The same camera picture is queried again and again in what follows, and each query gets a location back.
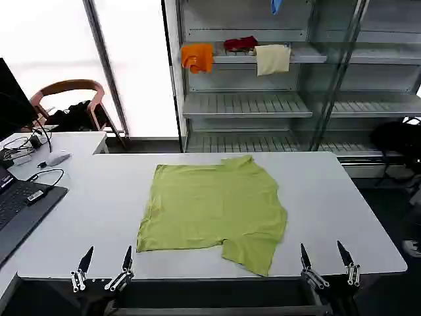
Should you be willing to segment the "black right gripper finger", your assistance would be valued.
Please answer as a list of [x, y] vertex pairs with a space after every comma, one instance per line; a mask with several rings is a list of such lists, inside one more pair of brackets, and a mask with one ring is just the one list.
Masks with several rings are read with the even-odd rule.
[[337, 247], [343, 261], [343, 264], [346, 268], [347, 273], [347, 284], [349, 286], [359, 286], [360, 285], [360, 265], [356, 264], [353, 261], [351, 254], [345, 249], [343, 244], [338, 240]]
[[329, 288], [330, 283], [312, 268], [307, 250], [303, 244], [300, 244], [300, 249], [301, 263], [303, 266], [301, 275], [307, 280], [309, 280], [309, 282], [313, 284], [315, 288]]

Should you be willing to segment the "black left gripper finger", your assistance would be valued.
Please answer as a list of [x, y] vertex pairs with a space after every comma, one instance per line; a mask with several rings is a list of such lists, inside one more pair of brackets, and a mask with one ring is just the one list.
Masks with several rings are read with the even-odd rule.
[[125, 254], [122, 270], [120, 274], [114, 277], [108, 284], [105, 285], [105, 290], [109, 292], [121, 292], [131, 282], [134, 277], [132, 271], [132, 247], [129, 246]]
[[87, 253], [81, 258], [78, 268], [70, 273], [73, 292], [81, 292], [86, 289], [86, 274], [91, 263], [94, 247], [90, 247]]

